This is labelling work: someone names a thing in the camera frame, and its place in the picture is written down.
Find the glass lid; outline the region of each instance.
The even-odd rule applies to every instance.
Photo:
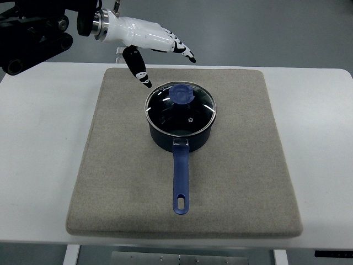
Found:
[[[190,82],[171,82],[157,87],[145,105],[148,122],[171,136],[191,136],[212,125],[216,105],[207,90]]]

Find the metal bracket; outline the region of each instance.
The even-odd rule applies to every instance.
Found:
[[[111,254],[111,265],[249,265],[244,257],[217,257],[162,253],[118,252]]]
[[[125,59],[122,57],[122,53],[125,50],[126,47],[118,47],[116,49],[115,55],[117,55],[115,63],[126,63]]]

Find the felt pad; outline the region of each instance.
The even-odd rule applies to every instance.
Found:
[[[264,76],[255,70],[148,69],[153,88],[194,82],[217,107],[190,154],[190,210],[173,212],[173,155],[149,134],[151,89],[128,69],[105,73],[73,191],[73,235],[148,239],[293,237],[302,224]]]

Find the pot rim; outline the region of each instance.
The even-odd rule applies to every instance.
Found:
[[[214,108],[214,112],[212,114],[212,117],[210,119],[210,121],[207,123],[206,126],[204,126],[201,130],[199,131],[196,131],[196,132],[193,132],[192,134],[186,134],[186,135],[175,135],[175,134],[170,134],[166,131],[163,131],[161,130],[160,128],[158,128],[152,121],[151,119],[149,118],[149,115],[148,115],[148,111],[147,111],[147,106],[149,104],[149,101],[151,100],[153,94],[159,90],[161,87],[164,87],[164,86],[172,86],[174,84],[179,84],[179,83],[183,83],[183,84],[188,84],[188,85],[192,85],[192,86],[196,86],[198,87],[199,89],[201,89],[202,91],[204,91],[206,94],[208,94],[208,96],[210,97],[211,99],[211,102],[213,104],[213,108]],[[146,102],[145,102],[145,115],[146,115],[146,118],[147,118],[147,121],[148,123],[150,124],[150,126],[152,126],[153,128],[155,128],[157,131],[161,132],[162,134],[165,134],[165,135],[169,135],[171,137],[178,137],[178,138],[181,138],[181,137],[191,137],[191,136],[194,136],[194,135],[197,135],[197,134],[200,134],[202,133],[203,131],[207,130],[210,126],[212,126],[213,122],[215,121],[215,118],[216,118],[216,114],[217,114],[217,108],[216,108],[216,103],[215,103],[215,100],[213,99],[212,95],[206,90],[204,89],[203,87],[201,87],[200,85],[196,84],[196,83],[192,83],[192,82],[188,82],[188,81],[173,81],[173,82],[167,82],[165,84],[161,84],[160,86],[156,87],[147,97],[146,99]]]

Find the lid knob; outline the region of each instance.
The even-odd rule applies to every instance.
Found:
[[[176,104],[188,104],[195,98],[194,89],[185,84],[175,84],[169,89],[169,97]]]

